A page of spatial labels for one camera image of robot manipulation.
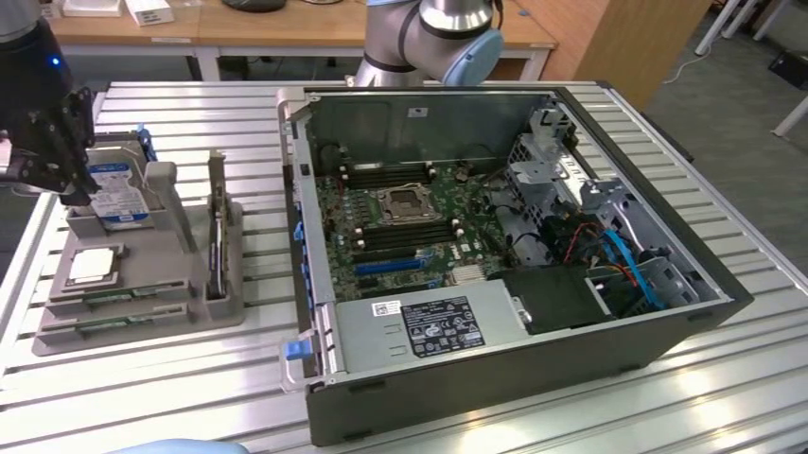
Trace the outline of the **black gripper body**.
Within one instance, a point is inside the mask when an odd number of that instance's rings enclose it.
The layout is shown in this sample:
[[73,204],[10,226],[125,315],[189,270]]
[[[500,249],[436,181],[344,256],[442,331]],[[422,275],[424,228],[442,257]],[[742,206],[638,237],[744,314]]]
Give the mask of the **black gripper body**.
[[45,19],[20,38],[1,43],[1,129],[14,118],[49,109],[73,87],[73,78]]

